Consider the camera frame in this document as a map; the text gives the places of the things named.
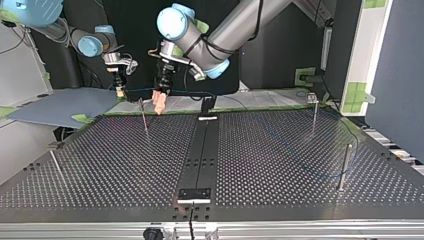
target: black panel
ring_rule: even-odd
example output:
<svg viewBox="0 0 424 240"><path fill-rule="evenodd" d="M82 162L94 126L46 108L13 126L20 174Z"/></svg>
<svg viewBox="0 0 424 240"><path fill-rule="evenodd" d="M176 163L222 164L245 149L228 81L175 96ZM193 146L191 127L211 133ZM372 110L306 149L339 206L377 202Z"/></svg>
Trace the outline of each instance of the black panel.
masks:
<svg viewBox="0 0 424 240"><path fill-rule="evenodd" d="M326 83L335 98L343 95L361 6L362 0L337 2L326 73Z"/></svg>
<svg viewBox="0 0 424 240"><path fill-rule="evenodd" d="M44 35L32 31L41 59L46 63L46 71L50 73L53 89L78 88L84 81L78 67L75 51L55 43Z"/></svg>
<svg viewBox="0 0 424 240"><path fill-rule="evenodd" d="M243 47L243 83L252 89L293 87L296 69L320 66L322 39L322 31L291 4Z"/></svg>
<svg viewBox="0 0 424 240"><path fill-rule="evenodd" d="M160 39L156 27L156 19L159 12L165 7L169 7L175 1L172 0L104 0L105 11L109 23L115 27L118 40L125 44L123 51L130 52L135 59L141 63L141 67L136 73L129 77L128 89L150 88L153 86L153 78L157 73L155 58L147 55L149 49L154 49ZM207 22L211 30L237 5L237 0L184 0L179 3L196 10L196 18ZM238 55L231 59L229 70L217 80L207 80L194 82L188 78L190 91L208 91L215 94L229 94L238 90ZM184 89L183 76L184 68L176 77L175 89Z"/></svg>
<svg viewBox="0 0 424 240"><path fill-rule="evenodd" d="M424 15L422 0L395 0L392 5L367 123L418 159L424 159Z"/></svg>

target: metal bracket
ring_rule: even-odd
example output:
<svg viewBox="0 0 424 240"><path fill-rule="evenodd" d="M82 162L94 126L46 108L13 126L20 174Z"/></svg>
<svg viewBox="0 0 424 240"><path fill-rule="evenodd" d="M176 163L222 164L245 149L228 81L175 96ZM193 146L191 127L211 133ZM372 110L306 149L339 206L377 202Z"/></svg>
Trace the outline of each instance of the metal bracket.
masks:
<svg viewBox="0 0 424 240"><path fill-rule="evenodd" d="M60 150L65 146L65 142L52 142L47 146L47 150Z"/></svg>
<svg viewBox="0 0 424 240"><path fill-rule="evenodd" d="M205 97L202 102L202 113L199 116L199 121L213 121L218 120L218 116L210 113L209 111L215 107L216 96Z"/></svg>
<svg viewBox="0 0 424 240"><path fill-rule="evenodd" d="M181 189L178 196L178 204L210 204L211 189Z"/></svg>
<svg viewBox="0 0 424 240"><path fill-rule="evenodd" d="M373 95L371 95L371 94L369 94L369 93L367 93L367 94L365 95L365 101L366 101L367 103L375 104L375 100L376 100L376 98L375 98Z"/></svg>

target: small object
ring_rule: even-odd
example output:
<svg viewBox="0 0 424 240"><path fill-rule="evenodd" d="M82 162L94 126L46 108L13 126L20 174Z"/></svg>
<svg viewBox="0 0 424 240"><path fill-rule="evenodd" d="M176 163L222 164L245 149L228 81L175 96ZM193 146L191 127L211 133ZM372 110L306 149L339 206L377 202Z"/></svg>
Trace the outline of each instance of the small object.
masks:
<svg viewBox="0 0 424 240"><path fill-rule="evenodd" d="M340 192L344 191L346 173L347 173L347 170L349 168L350 160L352 158L352 149L353 149L352 144L348 144L347 147L346 147L346 153L345 153L345 158L344 158L344 162L343 162L342 173L340 175L340 181L339 181L339 186L338 186L338 189L339 189Z"/></svg>
<svg viewBox="0 0 424 240"><path fill-rule="evenodd" d="M123 87L116 87L116 96L118 98L124 98L125 97L125 92L124 92Z"/></svg>
<svg viewBox="0 0 424 240"><path fill-rule="evenodd" d="M143 237L146 240L162 240L164 238L160 229L148 228L144 231Z"/></svg>
<svg viewBox="0 0 424 240"><path fill-rule="evenodd" d="M158 103L158 100L159 100L159 96L160 96L160 91L153 90L153 96L152 96L153 105L156 106L156 104Z"/></svg>
<svg viewBox="0 0 424 240"><path fill-rule="evenodd" d="M165 108L166 108L166 105L165 105L165 103L166 103L166 98L167 98L167 96L166 96L166 94L165 94L165 93L160 94L159 99L158 99L157 104L156 104L156 108L155 108L155 112L156 112L158 115L161 115L161 114L162 114L162 112L163 112L163 111L165 110Z"/></svg>
<svg viewBox="0 0 424 240"><path fill-rule="evenodd" d="M178 204L210 204L211 189L181 189L178 196Z"/></svg>
<svg viewBox="0 0 424 240"><path fill-rule="evenodd" d="M318 102L317 95L315 93L308 93L308 104L316 104Z"/></svg>
<svg viewBox="0 0 424 240"><path fill-rule="evenodd" d="M47 146L47 149L49 150L59 150L65 146L64 142L52 142Z"/></svg>

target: robot end effector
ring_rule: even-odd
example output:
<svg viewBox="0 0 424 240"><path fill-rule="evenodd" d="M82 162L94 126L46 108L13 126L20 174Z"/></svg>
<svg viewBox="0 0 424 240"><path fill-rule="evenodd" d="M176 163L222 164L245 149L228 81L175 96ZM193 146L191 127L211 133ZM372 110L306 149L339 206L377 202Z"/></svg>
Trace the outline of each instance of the robot end effector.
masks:
<svg viewBox="0 0 424 240"><path fill-rule="evenodd" d="M124 96L125 74L131 75L138 63L129 54L120 54L112 26L102 25L94 33L71 27L60 18L63 0L0 0L0 19L22 24L45 35L54 42L73 46L86 57L103 56L107 69L114 75L118 96Z"/></svg>

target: cable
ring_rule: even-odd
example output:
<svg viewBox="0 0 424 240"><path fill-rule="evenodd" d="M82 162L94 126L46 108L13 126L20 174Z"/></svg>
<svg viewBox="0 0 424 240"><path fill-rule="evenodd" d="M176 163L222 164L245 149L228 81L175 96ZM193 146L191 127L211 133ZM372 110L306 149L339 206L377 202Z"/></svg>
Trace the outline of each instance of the cable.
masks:
<svg viewBox="0 0 424 240"><path fill-rule="evenodd" d="M186 90L187 93L189 93L188 91L188 85L187 85L187 75L188 75L188 71L189 71L190 67L186 66L186 70L184 73L184 89ZM194 98L193 96L189 96L191 100L196 101L196 102L200 102L203 100L203 97L200 97L198 99Z"/></svg>
<svg viewBox="0 0 424 240"><path fill-rule="evenodd" d="M96 81L96 83L99 85L99 87L104 88L102 81L100 80L99 76L94 73L85 63L79 61L77 59L78 63L81 64L81 66L83 66L85 68L85 70L91 75L91 83L90 83L90 87L93 86L93 79Z"/></svg>
<svg viewBox="0 0 424 240"><path fill-rule="evenodd" d="M328 85L327 85L327 83L325 82L324 77L323 77L322 75L320 75L320 76L321 76L322 82L324 83L324 86L325 86L325 88L326 88L326 90L327 90L328 94L330 94L330 97L333 99L334 105L336 105L337 111L339 111L339 113L341 113L340 106L339 106L339 105L338 105L338 104L334 101L334 100L335 100L335 97L334 97L334 95L333 95L333 94L331 94L331 92L330 92L330 88L328 88Z"/></svg>
<svg viewBox="0 0 424 240"><path fill-rule="evenodd" d="M263 8L264 8L264 0L260 0L260 1L259 1L259 8L258 8L258 19L257 19L257 22L256 22L255 33L253 34L253 37L251 37L251 38L249 39L249 41L253 41L253 40L255 40L255 39L256 39L256 37L257 37L257 36L258 36L258 34L259 34L259 30L260 30L260 28L261 28L261 19L262 19L262 11L263 11Z"/></svg>
<svg viewBox="0 0 424 240"><path fill-rule="evenodd" d="M195 240L196 237L194 236L194 228L193 228L193 206L191 207L191 213L190 213L190 221L188 222L188 225L190 227L190 236L191 240Z"/></svg>
<svg viewBox="0 0 424 240"><path fill-rule="evenodd" d="M314 18L314 23L315 23L315 25L317 24L317 20L318 20L318 12L319 12L319 8L321 7L321 2L322 2L322 0L319 0L319 2L318 2L318 7L317 7L317 9L316 9L316 11L315 11L315 18Z"/></svg>
<svg viewBox="0 0 424 240"><path fill-rule="evenodd" d="M8 53L8 52L11 52L11 51L15 50L16 48L18 48L19 46L21 46L21 44L25 41L26 35L27 35L27 33L26 33L26 31L25 31L25 32L23 33L23 36L22 36L21 40L18 42L18 44L16 44L16 45L15 45L14 47L12 47L12 48L9 48L9 49L7 49L7 50L1 51L1 52L0 52L0 55L5 54L5 53Z"/></svg>
<svg viewBox="0 0 424 240"><path fill-rule="evenodd" d="M224 97L224 98L227 98L227 99L231 99L231 100L233 100L233 101L235 101L235 102L238 102L241 106L243 106L244 110L249 110L249 109L246 107L246 105L244 105L241 101L239 101L239 100L237 100L237 99L235 99L235 98L227 97L227 96L221 96L221 97Z"/></svg>
<svg viewBox="0 0 424 240"><path fill-rule="evenodd" d="M51 36L49 36L47 34L45 34L45 36L55 43L65 44L65 47L67 47L67 48L71 44L75 48L75 45L71 41L71 31L69 29L68 21L66 21L66 19L64 19L64 18L59 18L58 21L62 24L63 28L65 29L65 36L64 36L63 40L52 38Z"/></svg>

